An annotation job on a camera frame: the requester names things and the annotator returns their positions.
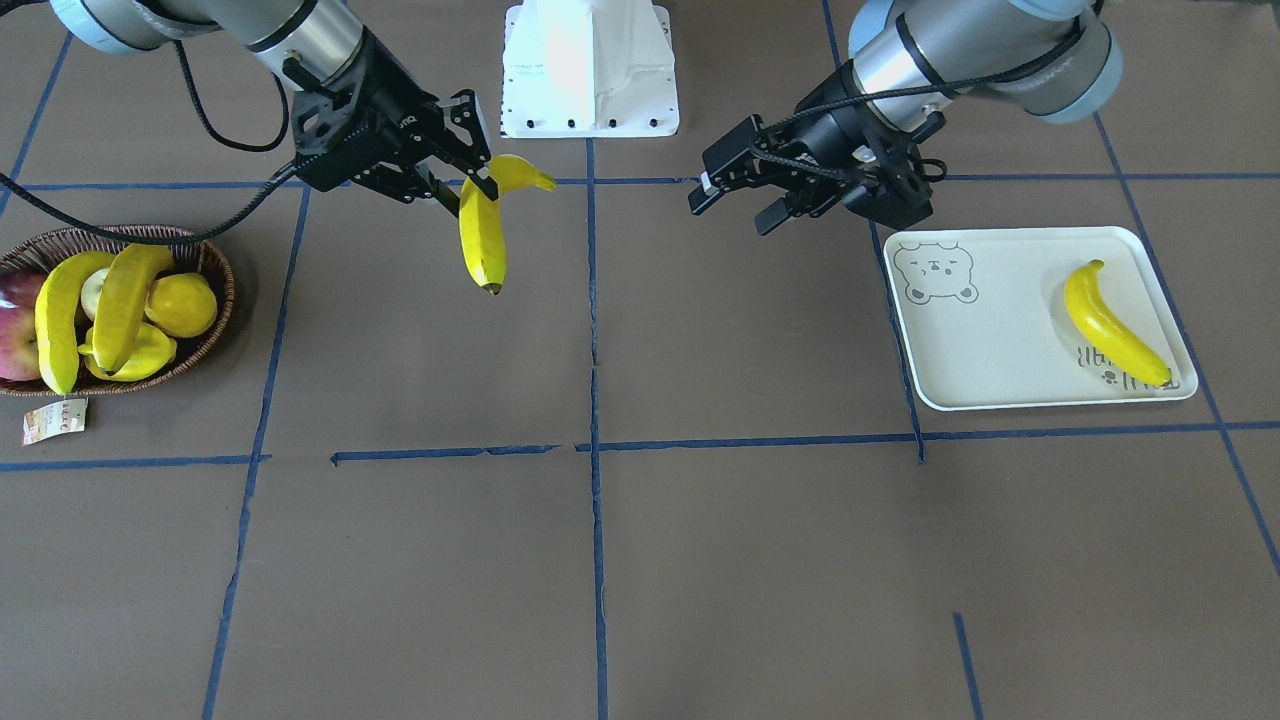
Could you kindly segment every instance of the robotic arm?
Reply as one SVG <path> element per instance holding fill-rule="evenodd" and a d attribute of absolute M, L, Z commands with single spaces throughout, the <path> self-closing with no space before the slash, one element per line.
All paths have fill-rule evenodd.
<path fill-rule="evenodd" d="M 426 167 L 438 158 L 498 199 L 485 170 L 492 154 L 475 94 L 440 101 L 420 88 L 338 0 L 52 0 L 52 6 L 77 37 L 120 55 L 225 29 L 297 91 L 294 169 L 319 191 L 352 181 L 401 202 L 435 200 L 456 217 L 458 196 Z"/>
<path fill-rule="evenodd" d="M 837 204 L 895 229 L 933 214 L 946 177 L 919 143 L 961 94 L 1004 100 L 1051 123 L 1091 115 L 1123 58 L 1089 0 L 870 0 L 850 33 L 852 59 L 764 126 L 751 115 L 703 152 L 700 215 L 727 192 L 786 191 L 755 218 L 760 234 Z"/>

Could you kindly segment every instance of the red apple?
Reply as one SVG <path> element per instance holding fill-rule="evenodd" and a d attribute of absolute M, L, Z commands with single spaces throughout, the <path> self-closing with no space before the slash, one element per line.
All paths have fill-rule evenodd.
<path fill-rule="evenodd" d="M 40 378 L 36 350 L 36 311 L 31 307 L 0 307 L 0 378 Z"/>
<path fill-rule="evenodd" d="M 31 270 L 0 275 L 0 307 L 35 307 L 40 286 L 45 284 L 47 277 Z"/>

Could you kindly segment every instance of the black cable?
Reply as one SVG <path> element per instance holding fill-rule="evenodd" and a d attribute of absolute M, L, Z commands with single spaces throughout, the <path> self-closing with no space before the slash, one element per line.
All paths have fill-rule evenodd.
<path fill-rule="evenodd" d="M 937 168 L 937 173 L 927 174 L 924 168 Z M 925 158 L 920 160 L 920 167 L 916 169 L 920 173 L 920 179 L 924 182 L 942 182 L 947 179 L 947 164 L 937 158 Z"/>
<path fill-rule="evenodd" d="M 182 46 L 180 40 L 174 40 L 173 47 L 178 51 L 178 65 L 182 67 L 182 79 L 187 83 L 187 94 L 191 95 L 191 104 L 196 108 L 196 117 L 200 118 L 200 124 L 209 133 L 209 137 L 232 150 L 243 150 L 244 152 L 270 152 L 284 142 L 284 137 L 289 133 L 289 97 L 285 95 L 284 85 L 280 82 L 280 78 L 275 77 L 275 73 L 271 73 L 271 79 L 275 81 L 275 91 L 280 94 L 280 106 L 284 109 L 283 118 L 280 119 L 280 132 L 275 136 L 275 140 L 266 145 L 247 145 L 223 137 L 221 133 L 214 129 L 214 126 L 209 122 L 209 115 L 205 114 L 205 104 L 200 101 L 200 94 L 196 92 L 196 81 L 191 76 L 187 49 Z"/>
<path fill-rule="evenodd" d="M 824 168 L 822 165 L 814 165 L 812 163 L 805 163 L 804 160 L 792 160 L 791 158 L 785 158 L 782 155 L 776 155 L 767 150 L 760 150 L 754 145 L 750 147 L 751 155 L 759 158 L 767 163 L 773 163 L 774 165 L 782 165 L 785 168 L 794 168 L 796 170 L 804 170 L 810 176 L 819 176 L 824 178 L 831 178 L 833 181 L 845 182 L 860 179 L 863 176 L 860 173 L 851 173 L 849 170 L 842 170 L 840 168 Z"/>
<path fill-rule="evenodd" d="M 292 178 L 296 174 L 298 174 L 298 169 L 293 165 L 292 161 L 289 161 L 287 165 L 276 170 L 275 174 L 270 177 L 270 179 L 262 183 L 262 187 L 259 188 L 257 195 L 253 196 L 253 200 L 251 200 L 248 205 L 242 208 L 239 213 L 232 215 L 232 218 L 228 219 L 225 223 L 212 229 L 205 231 L 200 234 L 193 234 L 191 237 L 179 237 L 175 240 L 156 240 L 151 237 L 119 233 L 115 231 L 109 231 L 106 228 L 100 228 L 97 225 L 86 223 L 84 220 L 81 220 L 79 218 L 73 218 L 72 215 L 68 215 L 67 213 L 63 213 L 58 208 L 54 208 L 52 205 L 36 197 L 27 188 L 22 187 L 17 182 L 14 182 L 13 178 L 10 178 L 4 173 L 0 173 L 0 184 L 12 190 L 14 195 L 32 204 L 40 211 L 49 214 L 74 228 L 79 228 L 84 232 L 93 233 L 99 237 L 105 237 L 108 240 L 116 240 L 120 242 L 136 242 L 138 245 L 195 245 L 197 242 L 204 242 L 211 237 L 223 234 L 224 232 L 238 225 L 244 218 L 250 215 L 250 213 L 257 210 L 257 206 L 266 200 L 266 196 L 275 192 L 282 184 L 284 184 L 289 178 Z"/>

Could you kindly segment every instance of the apple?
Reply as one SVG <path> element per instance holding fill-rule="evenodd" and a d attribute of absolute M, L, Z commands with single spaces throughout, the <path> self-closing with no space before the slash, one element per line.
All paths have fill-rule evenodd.
<path fill-rule="evenodd" d="M 102 296 L 102 284 L 106 283 L 106 272 L 111 268 L 102 268 L 93 273 L 81 286 L 81 310 L 88 315 L 90 320 L 97 318 L 97 301 Z"/>
<path fill-rule="evenodd" d="M 0 275 L 0 307 L 35 307 L 45 273 L 18 270 Z"/>
<path fill-rule="evenodd" d="M 40 378 L 36 350 L 36 311 L 31 307 L 0 307 L 0 378 Z"/>

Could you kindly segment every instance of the blue tape line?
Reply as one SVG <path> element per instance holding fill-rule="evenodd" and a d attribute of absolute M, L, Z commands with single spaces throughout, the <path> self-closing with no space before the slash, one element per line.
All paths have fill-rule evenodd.
<path fill-rule="evenodd" d="M 1133 222 L 1137 224 L 1138 238 L 1142 240 L 1143 247 L 1147 250 L 1147 255 L 1151 258 L 1152 269 L 1156 272 L 1156 279 L 1160 282 L 1160 288 L 1164 291 L 1165 297 L 1169 299 L 1169 310 L 1174 316 L 1174 323 L 1178 325 L 1178 331 L 1183 336 L 1183 341 L 1187 343 L 1187 354 L 1192 359 L 1192 364 L 1199 372 L 1201 377 L 1201 389 L 1204 392 L 1204 400 L 1208 402 L 1208 409 L 1213 414 L 1213 420 L 1217 423 L 1219 434 L 1222 438 L 1222 446 L 1226 448 L 1226 455 L 1231 460 L 1231 466 L 1235 469 L 1235 478 L 1240 483 L 1240 489 L 1244 492 L 1244 498 L 1249 505 L 1249 511 L 1253 512 L 1253 521 L 1258 527 L 1258 534 L 1262 536 L 1262 544 L 1267 548 L 1267 555 L 1271 557 L 1271 566 L 1280 577 L 1280 550 L 1276 548 L 1275 538 L 1271 536 L 1271 529 L 1267 527 L 1267 520 L 1262 515 L 1262 509 L 1258 506 L 1257 498 L 1253 495 L 1253 486 L 1249 484 L 1249 478 L 1244 471 L 1244 465 L 1240 462 L 1240 457 L 1235 451 L 1235 443 L 1231 441 L 1231 433 L 1228 429 L 1226 423 L 1222 420 L 1222 411 L 1217 406 L 1217 400 L 1213 397 L 1213 391 L 1210 389 L 1208 378 L 1204 375 L 1203 365 L 1199 363 L 1199 357 L 1196 354 L 1196 347 L 1192 343 L 1190 336 L 1187 334 L 1187 325 L 1183 323 L 1181 314 L 1178 311 L 1178 305 L 1174 302 L 1174 296 L 1169 292 L 1169 283 L 1165 281 L 1165 273 L 1160 268 L 1160 261 L 1156 259 L 1156 250 L 1151 245 L 1151 237 L 1147 234 L 1147 225 L 1142 222 L 1142 213 L 1138 211 L 1138 202 L 1133 197 L 1133 192 L 1129 190 L 1129 182 L 1125 178 L 1124 170 L 1120 168 L 1120 158 L 1116 155 L 1115 146 L 1111 143 L 1111 136 L 1107 135 L 1107 128 L 1102 124 L 1102 115 L 1093 113 L 1093 122 L 1098 127 L 1098 133 L 1102 136 L 1102 145 L 1107 150 L 1107 156 L 1111 159 L 1111 167 L 1115 168 L 1116 178 L 1120 181 L 1120 188 L 1124 191 L 1125 202 L 1129 204 L 1129 211 L 1133 214 Z"/>
<path fill-rule="evenodd" d="M 241 562 L 244 560 L 244 539 L 248 537 L 250 502 L 257 489 L 257 470 L 262 461 L 262 443 L 266 441 L 266 424 L 271 415 L 271 397 L 275 392 L 275 374 L 280 366 L 280 348 L 284 345 L 285 319 L 289 314 L 289 290 L 293 286 L 293 273 L 298 266 L 298 249 L 311 209 L 311 188 L 302 191 L 298 206 L 298 222 L 293 229 L 293 247 L 289 251 L 289 266 L 284 274 L 284 290 L 280 293 L 280 311 L 275 319 L 275 341 L 271 345 L 271 361 L 268 365 L 266 384 L 262 388 L 262 410 L 259 414 L 257 432 L 253 436 L 253 455 L 250 457 L 248 473 L 244 479 L 244 500 L 241 502 L 239 533 L 236 538 L 236 566 L 232 579 L 227 583 L 223 596 L 223 614 L 218 621 L 218 643 L 214 646 L 214 660 L 209 669 L 209 687 L 205 691 L 202 720 L 212 720 L 214 705 L 218 701 L 218 683 L 223 675 L 223 659 L 227 656 L 227 638 L 232 626 L 232 612 L 236 610 L 236 592 L 239 589 Z"/>
<path fill-rule="evenodd" d="M 1280 179 L 1280 173 L 1125 173 L 1126 179 Z"/>
<path fill-rule="evenodd" d="M 361 462 L 370 460 L 419 460 L 428 457 L 476 457 L 479 455 L 541 455 L 558 448 L 558 445 L 508 445 L 502 447 L 439 447 L 422 450 L 371 450 L 334 452 L 329 462 L 334 468 L 339 462 Z"/>
<path fill-rule="evenodd" d="M 27 154 L 31 152 L 31 143 L 36 140 L 36 129 L 40 127 L 40 119 L 45 117 L 45 108 L 49 106 L 49 99 L 54 95 L 54 86 L 58 85 L 58 76 L 63 73 L 63 65 L 67 63 L 67 53 L 72 47 L 72 33 L 68 32 L 63 38 L 63 47 L 58 51 L 58 59 L 54 61 L 54 69 L 49 73 L 49 81 L 45 82 L 45 91 L 40 95 L 40 102 L 36 104 L 36 111 L 31 115 L 31 124 L 27 126 L 27 135 L 22 138 L 22 147 L 18 149 L 18 159 L 13 163 L 13 172 L 9 177 L 14 181 L 22 174 L 22 167 L 27 163 Z M 4 188 L 4 193 L 0 193 L 0 215 L 4 215 L 5 208 L 9 206 L 9 188 Z"/>
<path fill-rule="evenodd" d="M 599 365 L 599 328 L 596 325 L 596 265 L 595 265 L 595 141 L 586 138 L 586 296 L 591 307 L 591 366 Z"/>
<path fill-rule="evenodd" d="M 1226 423 L 1229 430 L 1280 430 L 1280 420 L 1261 420 L 1254 423 Z"/>
<path fill-rule="evenodd" d="M 963 430 L 924 433 L 927 439 L 1024 439 L 1042 437 L 1102 437 L 1148 436 L 1169 433 L 1213 433 L 1217 423 L 1187 423 L 1179 425 L 1110 425 L 1097 428 L 1038 428 L 1018 430 Z"/>
<path fill-rule="evenodd" d="M 1239 423 L 1240 429 L 1280 429 L 1280 421 Z M 922 432 L 925 441 L 964 441 L 964 439 L 1025 439 L 1044 437 L 1103 437 L 1129 434 L 1169 434 L 1169 433 L 1215 433 L 1217 423 L 1185 423 L 1166 425 L 1106 425 L 1097 428 L 1032 428 L 1006 430 L 964 430 L 964 432 Z M 704 450 L 722 447 L 790 447 L 813 445 L 872 445 L 888 442 L 915 442 L 914 433 L 873 433 L 859 436 L 796 436 L 796 437 L 754 437 L 754 438 L 705 438 L 705 439 L 657 439 L 631 442 L 603 442 L 600 450 L 607 452 L 631 452 L 640 450 Z M 589 452 L 591 445 L 573 446 L 576 452 Z"/>
<path fill-rule="evenodd" d="M 685 184 L 699 178 L 590 178 L 595 184 Z"/>
<path fill-rule="evenodd" d="M 986 174 L 948 174 L 947 181 L 1114 181 L 1114 173 L 986 173 Z"/>
<path fill-rule="evenodd" d="M 600 387 L 591 368 L 591 544 L 595 566 L 595 682 L 599 720 L 609 720 L 608 633 L 604 610 L 604 523 L 600 506 Z"/>
<path fill-rule="evenodd" d="M 876 264 L 881 269 L 881 281 L 884 283 L 884 307 L 888 311 L 888 327 L 893 331 L 893 342 L 897 345 L 897 368 L 902 373 L 902 392 L 906 393 L 906 407 L 911 414 L 911 432 L 915 433 L 915 455 L 920 465 L 928 462 L 928 452 L 924 450 L 924 436 L 920 433 L 920 413 L 915 406 L 915 393 L 911 391 L 911 368 L 906 359 L 906 342 L 902 340 L 902 331 L 897 327 L 897 311 L 893 302 L 893 286 L 890 283 L 888 264 L 884 263 L 884 252 L 879 242 L 879 228 L 876 223 L 867 220 L 867 227 L 872 229 L 872 251 L 876 254 Z"/>
<path fill-rule="evenodd" d="M 604 520 L 600 505 L 600 383 L 595 304 L 595 141 L 586 138 L 586 261 L 591 309 L 591 561 L 595 573 L 595 702 L 599 720 L 609 719 L 609 653 L 604 610 Z"/>
<path fill-rule="evenodd" d="M 831 59 L 840 67 L 840 44 L 836 41 L 836 23 L 831 19 L 831 3 L 822 0 L 822 17 L 827 22 L 827 40 L 831 42 Z"/>
<path fill-rule="evenodd" d="M 969 652 L 969 635 L 964 629 L 964 616 L 952 612 L 951 619 L 956 625 L 956 642 L 960 643 L 960 661 L 964 662 L 964 678 L 969 684 L 969 702 L 973 705 L 974 720 L 983 720 L 982 696 L 978 694 L 978 675 L 973 671 L 973 655 Z"/>
<path fill-rule="evenodd" d="M 655 439 L 634 442 L 602 442 L 602 452 L 627 452 L 636 450 L 708 450 L 721 447 L 792 447 L 808 445 L 869 445 L 877 442 L 914 442 L 911 433 L 883 433 L 865 436 L 813 436 L 813 437 L 759 437 L 722 439 Z M 573 450 L 588 452 L 589 445 L 577 445 Z"/>
<path fill-rule="evenodd" d="M 119 468 L 189 468 L 193 465 L 247 465 L 248 462 L 248 455 L 214 455 L 210 457 L 128 457 L 120 460 L 47 460 L 35 462 L 0 462 L 0 473 L 104 470 Z"/>
<path fill-rule="evenodd" d="M 256 190 L 262 181 L 207 181 L 207 182 L 73 182 L 58 184 L 28 184 L 32 192 L 61 192 L 68 190 Z M 306 187 L 302 181 L 288 181 L 280 187 Z"/>

